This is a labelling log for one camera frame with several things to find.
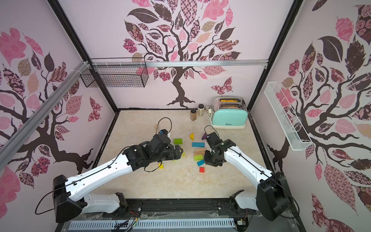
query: white wire shelf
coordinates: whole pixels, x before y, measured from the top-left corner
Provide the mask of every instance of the white wire shelf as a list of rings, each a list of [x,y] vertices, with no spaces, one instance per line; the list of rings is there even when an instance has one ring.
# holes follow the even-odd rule
[[[277,98],[277,93],[280,93],[280,95],[283,96],[281,100]],[[292,106],[289,104],[289,101],[287,100],[285,94],[281,91],[278,83],[276,81],[268,82],[264,94],[277,116],[291,149],[293,151],[302,151],[313,144],[299,117],[296,115],[294,108],[292,108]],[[289,116],[282,105],[285,107],[290,107],[291,110],[289,110],[289,112],[293,114],[291,120],[289,119]],[[302,128],[306,133],[306,138],[300,138],[295,128]]]

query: black wire basket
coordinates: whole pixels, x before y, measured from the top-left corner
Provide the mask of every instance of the black wire basket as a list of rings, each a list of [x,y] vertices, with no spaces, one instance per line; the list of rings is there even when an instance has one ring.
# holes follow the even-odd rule
[[[148,71],[145,62],[140,64],[96,64],[91,67],[99,74],[106,87],[145,87]],[[99,87],[91,69],[80,74],[86,87]]]

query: blue block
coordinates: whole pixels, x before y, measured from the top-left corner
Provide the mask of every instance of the blue block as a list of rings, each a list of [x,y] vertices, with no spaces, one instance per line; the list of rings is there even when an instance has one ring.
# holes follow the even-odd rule
[[[205,147],[205,143],[192,143],[192,147]]]
[[[205,161],[204,160],[200,160],[197,162],[197,165],[200,167],[201,165],[205,164]]]

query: black cable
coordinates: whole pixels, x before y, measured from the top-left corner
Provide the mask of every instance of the black cable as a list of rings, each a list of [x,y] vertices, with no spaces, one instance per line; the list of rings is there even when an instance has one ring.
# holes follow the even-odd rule
[[[216,134],[218,135],[218,137],[220,138],[220,136],[219,136],[219,134],[218,134],[218,132],[216,131],[216,129],[212,126],[212,125],[207,125],[207,126],[205,126],[205,128],[204,128],[204,131],[205,131],[205,134],[207,134],[206,133],[206,128],[207,127],[212,127],[212,129],[214,129],[215,130],[215,132],[216,132]]]
[[[242,154],[236,152],[235,150],[233,150],[232,148],[228,148],[232,151],[234,151],[236,154],[238,154],[240,157],[242,157],[244,160],[246,160],[247,162],[249,162],[254,168],[256,168],[260,173],[262,173],[263,175],[265,175],[266,177],[268,177],[269,179],[271,179],[273,182],[275,182],[277,185],[279,185],[285,192],[287,192],[287,194],[294,200],[294,202],[296,203],[296,205],[298,206],[298,215],[296,215],[295,217],[285,217],[285,216],[282,216],[280,215],[281,217],[283,218],[288,218],[288,219],[295,219],[299,216],[300,214],[300,207],[299,207],[299,204],[296,202],[295,198],[289,193],[289,191],[287,191],[284,187],[282,187],[279,183],[277,183],[273,178],[271,178],[270,176],[267,176],[263,171],[261,171],[259,168],[257,168],[254,164],[252,164],[248,159],[246,159],[245,157],[242,156]]]
[[[163,117],[162,119],[164,119],[164,118],[167,118],[167,119],[170,120],[170,130],[168,131],[168,133],[170,133],[171,129],[173,128],[173,124],[171,123],[171,119],[170,119],[170,118],[168,118],[168,117]],[[158,123],[157,123],[156,134],[157,134],[157,130],[158,130],[158,125],[160,124],[160,121],[161,121],[162,119],[160,119],[160,120],[158,121]]]
[[[75,184],[76,182],[79,182],[79,181],[81,181],[81,180],[83,180],[83,179],[85,179],[85,178],[88,178],[89,176],[92,176],[92,175],[94,175],[94,174],[96,174],[96,173],[98,173],[98,172],[100,172],[100,171],[102,171],[102,170],[104,170],[104,169],[106,169],[106,168],[108,168],[108,167],[111,167],[112,164],[113,164],[113,163],[116,161],[116,159],[119,157],[119,155],[121,154],[121,152],[116,156],[116,158],[112,161],[112,163],[109,164],[109,165],[107,165],[105,168],[103,168],[103,169],[101,169],[101,170],[98,170],[98,171],[96,171],[96,172],[94,172],[94,173],[92,173],[92,174],[90,174],[90,175],[88,175],[88,176],[85,176],[85,177],[83,177],[83,178],[81,178],[81,179],[79,179],[79,180],[72,181],[70,184],[65,185],[64,187],[60,187],[59,189],[65,188],[65,187],[67,187],[67,186],[69,186],[69,185],[71,185],[71,184]],[[55,190],[53,190],[53,191],[50,191],[50,192],[48,192],[47,194],[45,194],[45,195],[41,198],[41,200],[39,201],[39,203],[37,204],[36,209],[35,209],[35,214],[36,214],[36,215],[40,215],[40,214],[43,214],[43,213],[46,213],[46,212],[49,212],[49,211],[55,209],[55,208],[52,208],[52,209],[49,209],[49,210],[44,211],[44,212],[42,212],[42,213],[37,213],[37,212],[36,212],[36,211],[37,211],[37,208],[39,207],[39,205],[40,205],[40,203],[41,203],[41,201],[42,201],[42,200],[43,200],[47,195],[49,195],[49,194],[51,194],[52,192],[55,192],[55,191],[57,191],[57,190],[59,190],[59,189],[55,189]]]

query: butterfly decal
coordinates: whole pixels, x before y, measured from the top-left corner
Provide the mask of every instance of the butterfly decal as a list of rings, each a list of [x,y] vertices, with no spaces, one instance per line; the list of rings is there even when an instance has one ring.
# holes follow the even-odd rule
[[[99,111],[101,110],[102,106],[100,106],[99,103],[96,103],[92,97],[90,97],[90,104],[93,108],[93,112],[90,113],[88,122],[93,121],[94,119],[98,120],[101,118]]]
[[[219,86],[219,85],[213,85],[211,86],[211,88],[215,91],[218,91],[218,94],[220,95],[223,95],[225,94],[225,90],[227,92],[229,91],[232,91],[232,77],[228,78],[225,82],[224,82],[224,85],[223,86]]]

